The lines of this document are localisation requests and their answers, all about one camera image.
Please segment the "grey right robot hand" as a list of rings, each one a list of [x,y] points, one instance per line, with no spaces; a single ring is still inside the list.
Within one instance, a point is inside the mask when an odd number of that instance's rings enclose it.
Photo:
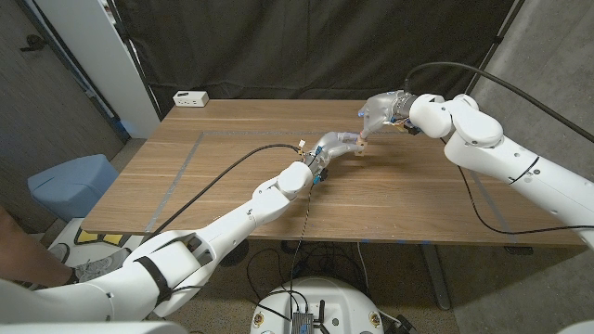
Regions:
[[[417,96],[404,90],[377,94],[370,97],[359,110],[363,119],[360,137],[366,139],[386,124],[400,123],[409,118],[410,107]]]

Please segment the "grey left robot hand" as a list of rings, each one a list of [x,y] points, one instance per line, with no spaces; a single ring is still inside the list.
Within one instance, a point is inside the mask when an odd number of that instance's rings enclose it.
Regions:
[[[329,132],[324,134],[304,155],[303,162],[313,174],[326,168],[333,158],[345,153],[361,153],[365,144],[359,134],[348,132]]]

